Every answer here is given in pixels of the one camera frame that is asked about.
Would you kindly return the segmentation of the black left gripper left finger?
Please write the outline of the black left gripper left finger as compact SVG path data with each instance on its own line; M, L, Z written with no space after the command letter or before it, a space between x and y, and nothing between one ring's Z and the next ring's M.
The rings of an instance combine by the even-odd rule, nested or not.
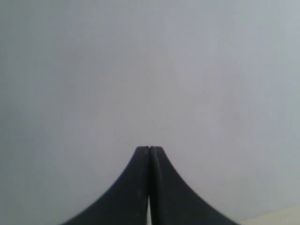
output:
M148 207L150 148L137 147L111 187L65 225L145 225Z

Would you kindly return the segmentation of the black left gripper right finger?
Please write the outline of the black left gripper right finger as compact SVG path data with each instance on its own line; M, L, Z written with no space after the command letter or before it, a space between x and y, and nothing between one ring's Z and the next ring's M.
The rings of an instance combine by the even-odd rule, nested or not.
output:
M162 147L150 147L149 198L153 225L237 224L194 192Z

